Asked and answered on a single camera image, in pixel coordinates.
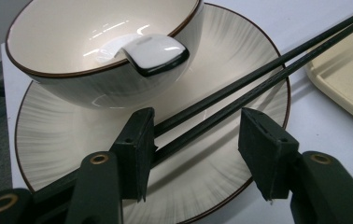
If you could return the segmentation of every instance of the chopsticks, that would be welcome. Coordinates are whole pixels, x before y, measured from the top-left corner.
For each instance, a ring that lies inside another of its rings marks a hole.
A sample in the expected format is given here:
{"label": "chopsticks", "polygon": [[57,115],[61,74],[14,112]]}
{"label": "chopsticks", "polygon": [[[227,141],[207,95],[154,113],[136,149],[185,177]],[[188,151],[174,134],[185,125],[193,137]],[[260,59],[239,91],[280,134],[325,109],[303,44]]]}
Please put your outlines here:
{"label": "chopsticks", "polygon": [[279,71],[272,77],[269,77],[267,80],[263,81],[262,84],[255,87],[251,91],[247,92],[240,98],[236,99],[229,105],[223,107],[220,111],[215,113],[213,116],[209,117],[208,119],[202,121],[195,127],[191,128],[187,132],[180,135],[178,138],[173,140],[172,142],[168,143],[164,147],[160,148],[155,152],[154,159],[152,162],[152,167],[155,167],[162,161],[165,161],[167,158],[172,156],[174,153],[178,152],[188,143],[195,140],[197,137],[202,135],[203,133],[207,132],[208,130],[215,127],[217,124],[228,118],[231,114],[235,113],[243,106],[254,100],[256,97],[260,96],[261,94],[265,93],[266,91],[270,90],[274,85],[278,82],[284,80],[286,77],[303,67],[305,64],[310,62],[311,60],[315,59],[318,55],[326,51],[327,49],[331,48],[347,36],[353,33],[353,16],[348,18],[345,21],[340,22],[339,24],[333,26],[331,29],[327,30],[326,32],[318,35],[309,41],[303,43],[301,46],[297,47],[289,51],[288,53],[280,56],[279,58],[271,61],[270,63],[266,64],[265,66],[257,69],[256,71],[248,74],[245,77],[240,78],[239,80],[235,81],[231,85],[226,88],[217,91],[216,93],[204,98],[204,100],[196,103],[188,107],[187,109],[175,114],[170,119],[167,119],[158,125],[155,126],[155,138],[162,135],[163,133],[168,132],[169,130],[173,129],[180,123],[186,121],[187,119],[197,115],[202,110],[214,105],[218,101],[224,99],[225,97],[229,96],[230,94],[240,90],[241,88],[245,87],[247,84],[251,83],[252,81],[262,77],[263,75],[267,74],[268,72],[274,70],[278,66],[282,66],[287,61],[293,59],[294,57],[302,54],[308,49],[313,48],[315,45],[321,43],[322,41],[326,40],[320,46],[316,47],[315,49],[311,50],[309,53],[304,55],[302,58],[298,59],[296,62],[292,63],[290,66],[284,68],[283,70]]}

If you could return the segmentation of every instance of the plate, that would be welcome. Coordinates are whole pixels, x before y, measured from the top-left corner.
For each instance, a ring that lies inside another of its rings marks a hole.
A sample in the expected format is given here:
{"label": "plate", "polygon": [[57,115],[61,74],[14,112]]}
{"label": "plate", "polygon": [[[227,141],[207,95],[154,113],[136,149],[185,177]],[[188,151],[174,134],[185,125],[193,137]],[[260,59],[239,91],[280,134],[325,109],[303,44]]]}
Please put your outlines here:
{"label": "plate", "polygon": [[[42,189],[77,169],[86,155],[109,150],[135,110],[152,106],[158,123],[276,57],[278,51],[273,42],[253,22],[226,8],[206,4],[200,48],[189,71],[145,105],[91,110],[71,105],[32,83],[21,104],[16,127],[21,173],[32,191]],[[158,137],[156,145],[164,146],[273,73]],[[285,126],[289,98],[286,80],[248,106]],[[233,114],[152,169],[146,202],[123,201],[124,222],[191,222],[246,188],[251,174],[237,150],[239,119],[239,113]]]}
{"label": "plate", "polygon": [[353,115],[353,35],[306,66],[309,79]]}

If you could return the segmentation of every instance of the black chopsticks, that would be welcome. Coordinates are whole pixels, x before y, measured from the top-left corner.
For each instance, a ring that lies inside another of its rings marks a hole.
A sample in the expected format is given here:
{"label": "black chopsticks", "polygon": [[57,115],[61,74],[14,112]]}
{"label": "black chopsticks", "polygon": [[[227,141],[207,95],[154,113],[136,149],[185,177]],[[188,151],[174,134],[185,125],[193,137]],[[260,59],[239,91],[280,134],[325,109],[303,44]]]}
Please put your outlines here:
{"label": "black chopsticks", "polygon": [[224,99],[225,97],[229,96],[230,94],[240,90],[250,82],[256,80],[259,77],[267,74],[268,72],[274,70],[278,66],[283,65],[290,59],[304,53],[306,50],[313,48],[315,45],[319,44],[320,42],[326,40],[320,46],[316,47],[315,49],[311,50],[309,53],[304,55],[302,58],[298,59],[296,62],[292,63],[290,66],[284,68],[277,74],[269,77],[267,80],[263,81],[262,84],[255,87],[251,91],[247,92],[234,102],[230,103],[229,105],[223,107],[220,111],[215,113],[213,116],[209,117],[208,119],[202,121],[195,127],[191,128],[187,132],[180,135],[178,138],[167,144],[166,146],[160,148],[155,152],[154,160],[152,162],[152,167],[155,167],[162,161],[169,158],[174,153],[178,152],[181,148],[186,146],[188,143],[195,140],[197,137],[205,133],[206,131],[210,130],[226,118],[228,118],[231,114],[235,113],[243,106],[254,100],[256,97],[260,96],[264,92],[271,89],[275,84],[284,80],[286,77],[303,67],[305,64],[316,58],[318,55],[326,51],[327,49],[331,48],[347,36],[353,33],[353,16],[348,18],[345,21],[340,22],[339,24],[333,26],[328,31],[318,35],[309,41],[305,42],[301,46],[296,49],[289,51],[288,53],[280,56],[279,58],[273,60],[272,62],[266,64],[265,66],[257,69],[256,71],[248,74],[245,77],[240,78],[239,80],[235,81],[233,84],[229,85],[228,87],[217,91],[216,93],[206,97],[204,100],[198,102],[195,105],[188,107],[187,109],[177,113],[170,119],[167,119],[158,125],[155,126],[155,137],[162,135],[163,133],[168,132],[169,130],[173,129],[180,123],[186,121],[187,119],[193,117],[194,115],[198,114],[202,110],[214,105],[218,101]]}

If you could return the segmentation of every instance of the beige tray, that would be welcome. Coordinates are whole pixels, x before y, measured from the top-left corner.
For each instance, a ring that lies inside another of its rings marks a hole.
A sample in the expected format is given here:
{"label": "beige tray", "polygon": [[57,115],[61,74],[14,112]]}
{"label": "beige tray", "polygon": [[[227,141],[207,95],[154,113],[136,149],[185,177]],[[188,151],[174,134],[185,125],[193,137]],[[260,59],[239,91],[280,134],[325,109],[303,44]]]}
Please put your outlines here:
{"label": "beige tray", "polygon": [[353,115],[353,35],[306,66],[311,81]]}

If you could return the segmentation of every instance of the white table surface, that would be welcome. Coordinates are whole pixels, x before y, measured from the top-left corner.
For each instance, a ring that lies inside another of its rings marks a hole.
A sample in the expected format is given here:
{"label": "white table surface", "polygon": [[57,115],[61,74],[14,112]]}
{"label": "white table surface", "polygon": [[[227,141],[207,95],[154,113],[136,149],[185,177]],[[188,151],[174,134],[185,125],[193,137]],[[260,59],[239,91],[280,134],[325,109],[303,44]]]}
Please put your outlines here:
{"label": "white table surface", "polygon": [[[257,23],[281,53],[302,44],[353,14],[353,0],[208,0]],[[26,188],[16,161],[16,119],[31,79],[17,69],[2,45],[13,188]],[[290,77],[291,109],[287,131],[300,152],[315,150],[338,159],[353,176],[353,117],[320,92],[303,69]],[[199,223],[293,223],[289,200],[265,202],[251,184],[230,203]]]}

